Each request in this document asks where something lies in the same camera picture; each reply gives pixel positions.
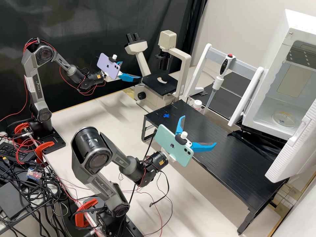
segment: red clamp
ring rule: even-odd
[[[54,142],[45,142],[45,143],[39,145],[39,146],[35,149],[35,153],[36,153],[36,155],[37,155],[36,162],[37,162],[38,164],[43,163],[43,162],[42,162],[42,160],[43,160],[43,154],[42,154],[43,150],[45,150],[46,148],[48,148],[48,147],[50,147],[50,146],[53,146],[53,145],[55,145]]]
[[[20,133],[20,132],[22,131],[22,129],[27,128],[27,127],[29,127],[29,126],[30,126],[30,125],[29,125],[29,123],[27,123],[27,122],[19,124],[18,126],[15,127],[15,129],[14,129],[14,134]],[[18,139],[16,140],[16,142],[17,142],[18,144],[22,144],[23,139],[18,138]],[[31,144],[32,144],[32,142],[26,142],[26,143],[25,143],[25,145],[31,145]]]
[[[27,123],[27,122],[26,123],[21,123],[21,124],[19,124],[18,126],[15,127],[14,133],[15,134],[20,133],[22,129],[27,128],[27,127],[29,127],[29,123]]]
[[[86,202],[81,207],[79,207],[77,211],[87,210],[90,207],[96,205],[97,203],[98,203],[98,200],[96,198],[91,199],[90,201]],[[81,227],[81,228],[85,228],[89,225],[89,222],[84,220],[83,213],[77,213],[75,215],[75,223],[76,223],[76,226]]]

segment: small bottle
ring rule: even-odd
[[[194,103],[193,103],[193,105],[192,105],[192,107],[193,107],[195,110],[201,112],[201,111],[202,111],[202,101],[200,101],[200,100],[195,100]]]

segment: mint green smartphone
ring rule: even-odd
[[[193,150],[185,145],[179,144],[175,140],[175,134],[164,125],[159,125],[155,135],[155,141],[169,153],[170,157],[179,162],[182,166],[187,166],[193,156]]]

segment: purple smartphone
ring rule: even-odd
[[[96,65],[113,80],[115,80],[118,76],[120,66],[114,62],[111,62],[109,60],[109,57],[106,56],[104,53],[100,54],[98,63]]]

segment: white wall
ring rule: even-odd
[[[315,0],[208,0],[192,65],[198,63],[205,45],[211,43],[258,67],[285,8],[316,16]]]
[[[310,237],[316,233],[316,180],[314,180],[298,203],[273,234],[273,237]]]

